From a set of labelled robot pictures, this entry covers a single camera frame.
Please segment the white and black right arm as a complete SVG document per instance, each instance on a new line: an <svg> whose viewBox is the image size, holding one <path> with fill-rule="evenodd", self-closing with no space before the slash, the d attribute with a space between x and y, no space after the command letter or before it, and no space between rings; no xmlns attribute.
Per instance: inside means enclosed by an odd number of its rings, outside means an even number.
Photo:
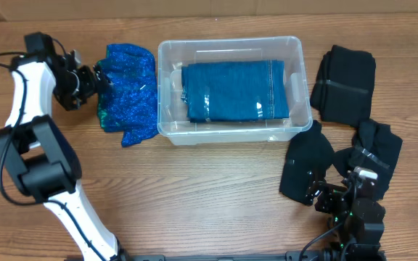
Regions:
<svg viewBox="0 0 418 261"><path fill-rule="evenodd" d="M385 208L374 200L377 174L355 167L337 186L312 173L306 199L315 210L330 214L328 230L308 242L299 260L385 260L380 239Z"/></svg>

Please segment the blue denim jeans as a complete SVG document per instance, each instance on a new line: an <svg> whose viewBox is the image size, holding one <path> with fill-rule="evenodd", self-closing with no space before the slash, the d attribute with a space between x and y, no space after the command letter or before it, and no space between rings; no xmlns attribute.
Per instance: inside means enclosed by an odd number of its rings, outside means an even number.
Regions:
<svg viewBox="0 0 418 261"><path fill-rule="evenodd" d="M194 63L182 67L181 100L192 123L288 118L284 62Z"/></svg>

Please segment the blue sequin fabric garment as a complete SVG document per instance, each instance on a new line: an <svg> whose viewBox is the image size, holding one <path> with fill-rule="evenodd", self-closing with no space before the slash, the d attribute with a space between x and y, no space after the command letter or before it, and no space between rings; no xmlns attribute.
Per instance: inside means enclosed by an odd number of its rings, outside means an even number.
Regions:
<svg viewBox="0 0 418 261"><path fill-rule="evenodd" d="M98 91L97 115L107 133L121 132L121 146L153 138L157 130L157 77L155 57L130 43L107 46L98 61L109 86Z"/></svg>

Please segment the small black garment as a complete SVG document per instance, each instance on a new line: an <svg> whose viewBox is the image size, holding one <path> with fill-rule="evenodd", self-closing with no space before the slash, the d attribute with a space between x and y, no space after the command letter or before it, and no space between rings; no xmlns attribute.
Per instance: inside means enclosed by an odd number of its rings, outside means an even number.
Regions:
<svg viewBox="0 0 418 261"><path fill-rule="evenodd" d="M314 175L325 178L335 153L321 129L321 123L314 120L309 130L290 140L279 185L280 193L307 206L313 202L307 192Z"/></svg>

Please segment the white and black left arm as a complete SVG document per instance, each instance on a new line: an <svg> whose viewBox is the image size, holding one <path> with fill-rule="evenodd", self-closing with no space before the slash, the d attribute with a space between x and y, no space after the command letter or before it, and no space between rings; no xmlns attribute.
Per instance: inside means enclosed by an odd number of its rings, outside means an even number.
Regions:
<svg viewBox="0 0 418 261"><path fill-rule="evenodd" d="M110 87L98 65L83 66L76 51L58 54L59 41L37 32L24 37L25 51L12 51L5 69L15 90L10 115L0 129L0 193L3 173L33 204L50 210L78 245L84 260L130 260L108 231L82 187L80 161L52 119L52 102L77 110L90 96Z"/></svg>

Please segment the black garment with tape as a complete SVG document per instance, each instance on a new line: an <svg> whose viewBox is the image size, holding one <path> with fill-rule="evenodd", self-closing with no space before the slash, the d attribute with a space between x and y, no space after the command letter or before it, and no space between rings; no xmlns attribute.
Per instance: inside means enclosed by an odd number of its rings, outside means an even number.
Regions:
<svg viewBox="0 0 418 261"><path fill-rule="evenodd" d="M390 125L374 120L360 122L351 147L335 152L332 164L342 177L355 167L370 169L377 174L374 200L384 198L390 187L403 140L391 132Z"/></svg>

